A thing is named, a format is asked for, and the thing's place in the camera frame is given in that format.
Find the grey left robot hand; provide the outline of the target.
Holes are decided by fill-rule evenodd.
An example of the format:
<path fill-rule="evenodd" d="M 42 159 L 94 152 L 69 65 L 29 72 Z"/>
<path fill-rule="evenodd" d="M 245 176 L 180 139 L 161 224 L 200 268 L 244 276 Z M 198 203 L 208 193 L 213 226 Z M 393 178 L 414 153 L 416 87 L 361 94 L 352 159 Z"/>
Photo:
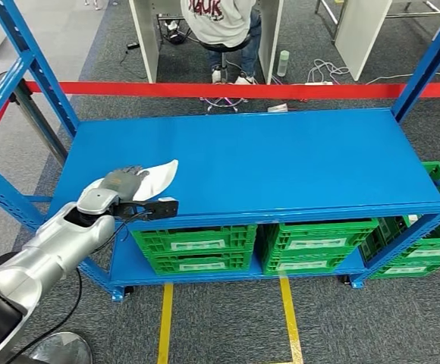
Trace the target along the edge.
<path fill-rule="evenodd" d="M 132 200 L 149 171 L 141 166 L 130 166 L 111 171 L 107 174 L 100 184 L 102 189 L 115 191 L 120 199 Z"/>

